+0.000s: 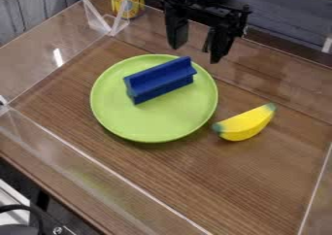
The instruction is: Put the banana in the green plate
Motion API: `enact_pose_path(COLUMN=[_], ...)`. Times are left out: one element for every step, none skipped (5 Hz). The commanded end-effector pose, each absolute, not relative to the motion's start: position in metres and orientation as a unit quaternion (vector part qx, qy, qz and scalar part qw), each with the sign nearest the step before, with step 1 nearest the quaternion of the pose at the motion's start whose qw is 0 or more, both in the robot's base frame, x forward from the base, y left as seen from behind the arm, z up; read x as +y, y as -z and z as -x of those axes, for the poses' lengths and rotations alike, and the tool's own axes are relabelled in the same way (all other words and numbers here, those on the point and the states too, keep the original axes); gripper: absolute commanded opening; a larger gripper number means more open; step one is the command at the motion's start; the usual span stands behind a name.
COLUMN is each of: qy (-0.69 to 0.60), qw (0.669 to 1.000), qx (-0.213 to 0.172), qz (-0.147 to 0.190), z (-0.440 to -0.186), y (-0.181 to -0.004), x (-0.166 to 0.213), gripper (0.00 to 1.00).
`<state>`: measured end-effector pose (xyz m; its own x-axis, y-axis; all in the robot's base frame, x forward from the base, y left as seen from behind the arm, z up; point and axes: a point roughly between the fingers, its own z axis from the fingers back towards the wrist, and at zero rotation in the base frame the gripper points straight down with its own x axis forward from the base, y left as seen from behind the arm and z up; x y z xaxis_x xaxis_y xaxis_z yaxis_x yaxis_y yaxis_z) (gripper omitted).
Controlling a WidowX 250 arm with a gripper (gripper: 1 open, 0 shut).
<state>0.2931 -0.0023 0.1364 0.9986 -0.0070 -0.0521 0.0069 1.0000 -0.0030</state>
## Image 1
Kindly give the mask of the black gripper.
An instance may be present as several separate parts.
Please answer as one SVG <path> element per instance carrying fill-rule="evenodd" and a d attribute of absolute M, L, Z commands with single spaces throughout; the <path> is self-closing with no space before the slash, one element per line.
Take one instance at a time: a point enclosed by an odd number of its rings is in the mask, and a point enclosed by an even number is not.
<path fill-rule="evenodd" d="M 240 0 L 164 0 L 165 33 L 169 46 L 177 50 L 188 41 L 188 18 L 208 25 L 203 52 L 211 54 L 211 64 L 228 55 L 235 37 L 247 28 L 251 6 Z"/>

